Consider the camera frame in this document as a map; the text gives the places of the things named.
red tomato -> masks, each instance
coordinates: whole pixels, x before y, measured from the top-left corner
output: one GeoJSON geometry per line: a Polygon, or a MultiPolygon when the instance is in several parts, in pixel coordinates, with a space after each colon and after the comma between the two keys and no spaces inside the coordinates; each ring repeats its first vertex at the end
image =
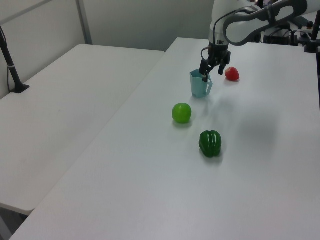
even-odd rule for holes
{"type": "Polygon", "coordinates": [[[229,81],[236,82],[240,78],[238,70],[234,67],[229,67],[227,70],[225,70],[224,74],[226,79],[229,81]]]}

green apple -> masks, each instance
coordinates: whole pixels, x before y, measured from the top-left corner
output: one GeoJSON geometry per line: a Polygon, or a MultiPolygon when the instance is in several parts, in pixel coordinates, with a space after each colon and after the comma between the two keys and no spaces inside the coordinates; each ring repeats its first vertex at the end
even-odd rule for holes
{"type": "Polygon", "coordinates": [[[191,118],[191,107],[186,103],[178,103],[172,109],[172,118],[178,124],[187,124],[191,118]]]}

blue cup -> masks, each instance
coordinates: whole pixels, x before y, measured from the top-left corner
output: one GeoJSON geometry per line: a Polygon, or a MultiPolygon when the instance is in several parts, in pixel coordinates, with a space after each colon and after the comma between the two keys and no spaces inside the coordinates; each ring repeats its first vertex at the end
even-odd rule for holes
{"type": "Polygon", "coordinates": [[[197,99],[208,96],[213,85],[210,75],[208,75],[208,82],[204,82],[202,79],[203,76],[199,73],[199,69],[190,72],[192,96],[197,99]]]}

table surface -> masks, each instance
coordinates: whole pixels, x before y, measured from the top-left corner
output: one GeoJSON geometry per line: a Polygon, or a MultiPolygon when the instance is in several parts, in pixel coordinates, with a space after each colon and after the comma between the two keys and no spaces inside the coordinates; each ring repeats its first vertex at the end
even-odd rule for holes
{"type": "Polygon", "coordinates": [[[316,56],[300,47],[230,46],[240,73],[189,72],[207,40],[178,38],[12,240],[301,240],[320,234],[316,56]],[[190,124],[172,120],[185,102],[190,124]],[[222,136],[206,158],[199,136],[222,136]]]}
{"type": "Polygon", "coordinates": [[[0,100],[0,207],[28,215],[164,52],[78,45],[0,100]]]}

black cable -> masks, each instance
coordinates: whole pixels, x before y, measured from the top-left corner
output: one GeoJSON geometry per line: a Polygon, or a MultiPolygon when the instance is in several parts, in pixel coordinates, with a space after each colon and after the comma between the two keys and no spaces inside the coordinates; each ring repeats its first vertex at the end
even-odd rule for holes
{"type": "Polygon", "coordinates": [[[220,17],[220,18],[214,23],[214,26],[213,26],[213,46],[216,45],[216,25],[217,25],[217,23],[218,23],[221,19],[223,19],[223,18],[225,18],[225,17],[227,17],[227,16],[229,16],[229,15],[231,15],[231,14],[234,14],[235,12],[236,12],[236,10],[227,13],[226,15],[220,17]]]}
{"type": "Polygon", "coordinates": [[[271,34],[269,35],[269,37],[272,37],[273,35],[275,35],[277,32],[280,32],[281,30],[288,30],[287,33],[288,33],[288,32],[293,32],[293,30],[292,30],[291,28],[280,28],[280,29],[274,31],[273,33],[271,33],[271,34]]]}
{"type": "Polygon", "coordinates": [[[307,32],[305,32],[305,31],[297,31],[297,30],[294,30],[294,31],[292,31],[291,33],[293,33],[293,34],[295,34],[295,33],[304,33],[304,34],[308,34],[307,32]]]}
{"type": "Polygon", "coordinates": [[[11,93],[10,87],[9,87],[9,67],[7,67],[7,72],[6,72],[6,84],[8,86],[8,91],[11,93]]]}
{"type": "MultiPolygon", "coordinates": [[[[214,26],[213,26],[213,46],[216,45],[216,25],[217,25],[217,23],[218,23],[221,19],[223,19],[223,18],[225,18],[225,17],[227,17],[227,16],[229,16],[229,15],[231,15],[231,14],[234,14],[235,12],[236,12],[236,11],[232,11],[232,12],[227,13],[226,15],[220,17],[220,18],[214,23],[214,26]]],[[[204,52],[205,50],[207,50],[207,49],[210,49],[210,48],[211,48],[211,46],[207,46],[207,47],[205,47],[204,49],[202,49],[202,51],[201,51],[201,58],[202,58],[202,60],[204,60],[204,61],[206,61],[206,62],[208,62],[209,59],[205,59],[205,58],[204,58],[203,52],[204,52]]]]}
{"type": "Polygon", "coordinates": [[[284,38],[284,37],[285,37],[285,35],[286,35],[288,32],[294,33],[294,31],[290,31],[290,30],[289,30],[289,31],[286,31],[286,32],[285,32],[285,34],[283,34],[283,36],[282,36],[282,37],[284,38]]]}
{"type": "Polygon", "coordinates": [[[293,31],[294,33],[303,33],[303,34],[308,34],[307,32],[305,31],[293,31]]]}

